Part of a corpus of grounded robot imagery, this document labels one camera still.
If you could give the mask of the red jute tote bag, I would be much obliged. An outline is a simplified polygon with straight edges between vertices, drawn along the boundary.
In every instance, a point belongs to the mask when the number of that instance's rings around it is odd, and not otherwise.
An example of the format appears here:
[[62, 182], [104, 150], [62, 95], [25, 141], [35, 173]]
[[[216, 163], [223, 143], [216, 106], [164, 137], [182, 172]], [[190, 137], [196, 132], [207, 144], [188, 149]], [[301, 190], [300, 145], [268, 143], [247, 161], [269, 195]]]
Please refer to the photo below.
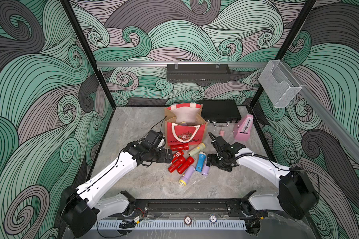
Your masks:
[[202, 105], [181, 103], [165, 108], [165, 137], [167, 145], [200, 144], [206, 133], [207, 123], [201, 116]]

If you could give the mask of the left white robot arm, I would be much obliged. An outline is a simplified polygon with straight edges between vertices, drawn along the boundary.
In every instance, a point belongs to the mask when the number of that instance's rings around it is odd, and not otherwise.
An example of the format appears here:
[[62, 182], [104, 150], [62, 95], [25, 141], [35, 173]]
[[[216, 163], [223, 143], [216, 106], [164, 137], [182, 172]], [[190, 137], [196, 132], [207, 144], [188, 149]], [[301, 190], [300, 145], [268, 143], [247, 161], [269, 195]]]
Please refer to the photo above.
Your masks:
[[67, 187], [61, 194], [61, 219], [76, 238], [89, 232], [100, 220], [115, 214], [129, 216], [135, 211], [135, 198], [127, 191], [103, 199], [107, 191], [139, 165], [170, 164], [173, 152], [165, 148], [144, 147], [134, 141], [124, 147], [118, 157], [96, 176], [77, 187]]

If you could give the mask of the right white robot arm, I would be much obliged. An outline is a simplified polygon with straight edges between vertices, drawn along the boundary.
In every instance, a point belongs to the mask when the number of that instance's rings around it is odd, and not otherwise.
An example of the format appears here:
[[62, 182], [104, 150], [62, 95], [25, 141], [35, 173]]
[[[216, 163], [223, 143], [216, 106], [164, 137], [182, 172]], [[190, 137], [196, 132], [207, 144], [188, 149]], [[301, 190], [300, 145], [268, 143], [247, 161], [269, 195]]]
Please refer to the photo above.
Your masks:
[[276, 193], [259, 194], [255, 190], [246, 194], [241, 203], [246, 215], [257, 212], [282, 211], [301, 220], [319, 202], [319, 189], [312, 184], [307, 171], [300, 167], [290, 168], [257, 154], [241, 143], [212, 142], [216, 150], [211, 155], [211, 165], [228, 171], [244, 166], [267, 179], [277, 187]]

